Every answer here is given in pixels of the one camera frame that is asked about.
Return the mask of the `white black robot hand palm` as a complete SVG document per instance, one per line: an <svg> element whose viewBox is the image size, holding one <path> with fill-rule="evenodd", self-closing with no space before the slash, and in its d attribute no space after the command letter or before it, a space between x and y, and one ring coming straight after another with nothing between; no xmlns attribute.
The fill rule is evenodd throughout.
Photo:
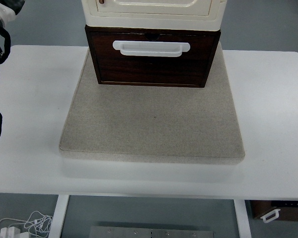
<svg viewBox="0 0 298 238"><path fill-rule="evenodd" d="M24 0L0 0L0 20L14 21L24 4Z"/></svg>

